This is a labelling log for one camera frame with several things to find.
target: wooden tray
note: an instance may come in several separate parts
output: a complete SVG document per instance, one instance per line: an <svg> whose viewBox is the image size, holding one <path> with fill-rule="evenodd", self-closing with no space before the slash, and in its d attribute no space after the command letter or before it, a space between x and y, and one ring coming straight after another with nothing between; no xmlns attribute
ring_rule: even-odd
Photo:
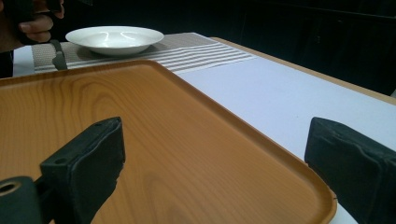
<svg viewBox="0 0 396 224"><path fill-rule="evenodd" d="M154 62L3 79L0 113L0 179L36 179L89 125L122 118L127 160L94 223L326 223L336 210L302 161Z"/></svg>

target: striped placemat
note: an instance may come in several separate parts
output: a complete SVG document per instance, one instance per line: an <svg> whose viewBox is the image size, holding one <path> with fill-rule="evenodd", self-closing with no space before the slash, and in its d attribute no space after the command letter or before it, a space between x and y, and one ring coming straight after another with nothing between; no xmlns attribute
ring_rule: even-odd
<svg viewBox="0 0 396 224"><path fill-rule="evenodd" d="M174 73L182 74L256 57L195 33L166 35L161 42L128 58L108 57L69 42L61 43L61 45L69 69L147 59L160 63ZM34 45L32 50L36 73L56 71L52 64L52 58L55 57L55 48L51 44Z"/></svg>

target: dark background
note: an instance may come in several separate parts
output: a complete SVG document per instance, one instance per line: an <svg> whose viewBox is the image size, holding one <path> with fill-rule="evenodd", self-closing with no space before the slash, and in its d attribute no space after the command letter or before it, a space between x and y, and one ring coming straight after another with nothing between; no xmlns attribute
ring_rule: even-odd
<svg viewBox="0 0 396 224"><path fill-rule="evenodd" d="M395 0L64 0L52 34L90 26L147 27L221 37L364 88L396 89Z"/></svg>

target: wooden table edge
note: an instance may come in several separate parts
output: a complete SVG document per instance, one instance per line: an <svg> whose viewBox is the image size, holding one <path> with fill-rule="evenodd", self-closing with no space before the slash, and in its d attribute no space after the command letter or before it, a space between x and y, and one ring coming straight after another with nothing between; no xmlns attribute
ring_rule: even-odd
<svg viewBox="0 0 396 224"><path fill-rule="evenodd" d="M254 49L249 49L247 47L243 47L241 45L235 44L235 43L230 42L230 41L225 40L225 39L221 39L221 38L218 38L218 37L211 37L211 38L216 40L216 41L218 41L218 42L220 42L220 43L223 43L223 44L229 45L231 47L234 47L236 49L241 49L243 51L246 51L248 53L254 54L254 55L259 56L259 57L262 57L264 59L268 59L268 60L271 60L271 61L276 62L276 63L284 64L284 65L286 65L288 67L292 67L292 68L297 69L299 71L305 72L305 73L307 73L307 74L309 74L311 76L322 78L322 79L324 79L326 81L330 81L331 83L337 84L339 86L351 89L353 91L360 92L360 93L365 94L367 96L373 97L373 98L375 98L377 100L380 100L380 101L383 101L383 102L386 102L386 103L389 103L389 104L392 104L392 105L396 105L396 98L387 96L387 95L379 93L377 91L371 91L371 90L365 89L363 87L357 86L355 84L352 84L352 83L349 83L349 82L345 82L345 81L343 81L341 79L324 75L322 73L319 73L319 72L316 72L314 70L302 67L302 66L297 65L295 63L290 63L290 62L278 59L278 58L276 58L274 56L259 52L259 51L254 50Z"/></svg>

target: white plate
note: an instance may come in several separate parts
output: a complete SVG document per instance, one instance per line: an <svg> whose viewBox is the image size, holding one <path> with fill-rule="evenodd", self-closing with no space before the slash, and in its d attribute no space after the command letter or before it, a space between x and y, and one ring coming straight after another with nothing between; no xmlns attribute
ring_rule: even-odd
<svg viewBox="0 0 396 224"><path fill-rule="evenodd" d="M141 52L161 41L163 34L140 27L98 26L72 31L66 39L100 54L125 56Z"/></svg>

